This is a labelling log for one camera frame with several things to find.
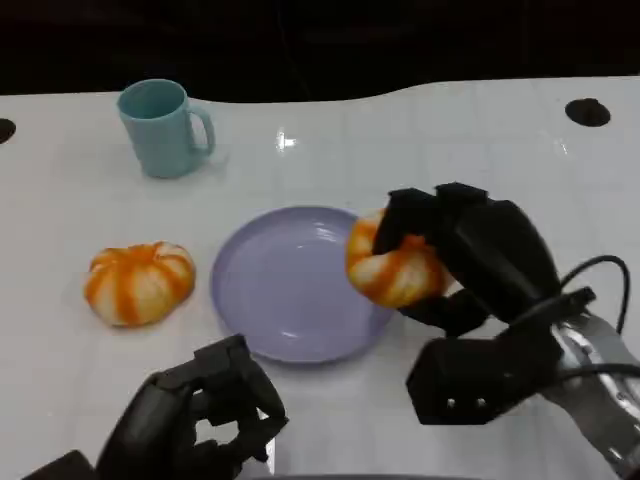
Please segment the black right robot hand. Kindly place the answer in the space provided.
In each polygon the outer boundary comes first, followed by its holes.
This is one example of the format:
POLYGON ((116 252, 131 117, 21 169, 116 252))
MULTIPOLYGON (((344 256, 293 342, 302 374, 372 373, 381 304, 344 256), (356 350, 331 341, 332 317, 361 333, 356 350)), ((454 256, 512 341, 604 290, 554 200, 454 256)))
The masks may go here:
POLYGON ((547 244, 529 217, 509 200, 494 200, 462 183, 390 192, 373 252, 397 251, 408 235, 434 248, 461 285, 449 296, 426 298, 403 315, 456 338, 489 317, 510 324, 558 296, 560 280, 547 244))

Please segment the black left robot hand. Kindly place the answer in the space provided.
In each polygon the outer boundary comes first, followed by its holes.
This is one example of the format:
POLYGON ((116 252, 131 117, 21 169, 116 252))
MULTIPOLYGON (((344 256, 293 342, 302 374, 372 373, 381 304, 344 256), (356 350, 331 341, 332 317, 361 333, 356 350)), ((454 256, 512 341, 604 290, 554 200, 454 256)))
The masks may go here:
POLYGON ((274 385, 234 335, 150 375, 97 461, 102 479, 234 479, 266 462, 288 422, 274 385))

